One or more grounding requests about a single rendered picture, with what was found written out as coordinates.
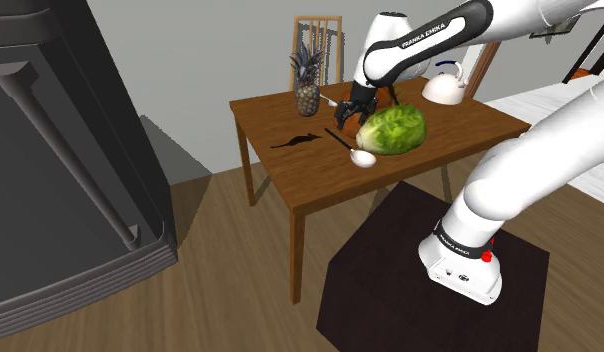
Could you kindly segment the dark grey refrigerator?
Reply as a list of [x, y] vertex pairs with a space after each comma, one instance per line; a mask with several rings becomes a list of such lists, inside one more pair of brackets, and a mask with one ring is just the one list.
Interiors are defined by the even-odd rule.
[[0, 339], [177, 259], [169, 183], [87, 0], [0, 0]]

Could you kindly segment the brown wooden table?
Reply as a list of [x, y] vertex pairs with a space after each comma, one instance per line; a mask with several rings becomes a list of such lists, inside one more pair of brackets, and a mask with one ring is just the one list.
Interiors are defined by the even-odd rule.
[[[423, 113], [423, 145], [401, 156], [380, 156], [370, 168], [355, 166], [350, 152], [325, 131], [334, 120], [326, 105], [303, 118], [291, 91], [231, 101], [249, 204], [256, 203], [249, 162], [254, 151], [289, 210], [292, 303], [301, 299], [307, 215], [479, 153], [530, 127], [472, 98], [454, 106], [432, 103], [421, 95], [426, 82], [419, 77], [395, 86], [399, 102]], [[271, 149], [307, 133], [319, 139]]]

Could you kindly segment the light wooden chair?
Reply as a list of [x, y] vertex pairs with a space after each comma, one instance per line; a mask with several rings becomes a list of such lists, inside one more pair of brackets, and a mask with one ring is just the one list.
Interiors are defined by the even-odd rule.
[[319, 73], [321, 85], [328, 84], [329, 72], [333, 72], [336, 83], [343, 82], [344, 33], [342, 17], [336, 15], [296, 15], [293, 21], [291, 54], [299, 48], [319, 48], [324, 60]]

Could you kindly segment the white kettle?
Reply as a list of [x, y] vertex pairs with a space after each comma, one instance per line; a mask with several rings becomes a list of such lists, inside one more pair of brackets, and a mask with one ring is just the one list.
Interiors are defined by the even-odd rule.
[[463, 78], [464, 70], [460, 63], [454, 60], [437, 62], [436, 65], [453, 64], [457, 67], [456, 74], [439, 73], [429, 80], [423, 90], [422, 96], [428, 101], [441, 105], [458, 105], [462, 102], [466, 87], [469, 84]]

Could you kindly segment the green cabbage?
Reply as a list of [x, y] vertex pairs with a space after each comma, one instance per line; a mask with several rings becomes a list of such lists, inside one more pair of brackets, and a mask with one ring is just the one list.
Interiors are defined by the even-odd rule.
[[356, 134], [362, 150], [401, 155], [418, 148], [427, 135], [423, 113], [413, 105], [395, 105], [375, 112]]

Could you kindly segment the black lizard figure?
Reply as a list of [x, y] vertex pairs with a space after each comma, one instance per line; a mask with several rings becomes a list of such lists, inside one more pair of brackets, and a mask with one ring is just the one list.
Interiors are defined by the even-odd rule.
[[307, 133], [306, 135], [298, 135], [298, 136], [291, 138], [288, 142], [286, 142], [284, 144], [271, 146], [271, 149], [294, 146], [296, 144], [300, 144], [303, 142], [310, 142], [315, 139], [319, 139], [319, 136], [315, 135], [313, 133]]

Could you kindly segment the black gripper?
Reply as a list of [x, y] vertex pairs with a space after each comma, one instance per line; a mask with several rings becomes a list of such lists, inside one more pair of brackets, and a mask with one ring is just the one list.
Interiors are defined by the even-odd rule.
[[354, 80], [350, 90], [349, 101], [341, 100], [335, 110], [336, 127], [341, 130], [355, 111], [360, 111], [358, 125], [363, 126], [376, 110], [378, 103], [375, 100], [376, 92], [376, 87], [368, 87]]

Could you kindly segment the dark robot stand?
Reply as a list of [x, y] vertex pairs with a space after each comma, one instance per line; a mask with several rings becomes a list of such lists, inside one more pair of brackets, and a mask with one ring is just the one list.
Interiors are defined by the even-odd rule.
[[400, 182], [330, 260], [317, 329], [339, 352], [538, 352], [548, 252], [498, 231], [503, 286], [481, 305], [430, 280], [419, 259], [448, 208]]

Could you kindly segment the pineapple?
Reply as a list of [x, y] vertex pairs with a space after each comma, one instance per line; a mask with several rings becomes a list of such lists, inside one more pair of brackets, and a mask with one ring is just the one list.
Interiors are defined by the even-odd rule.
[[323, 51], [319, 47], [303, 46], [290, 57], [294, 73], [296, 110], [302, 117], [311, 117], [319, 109], [319, 70], [323, 63]]

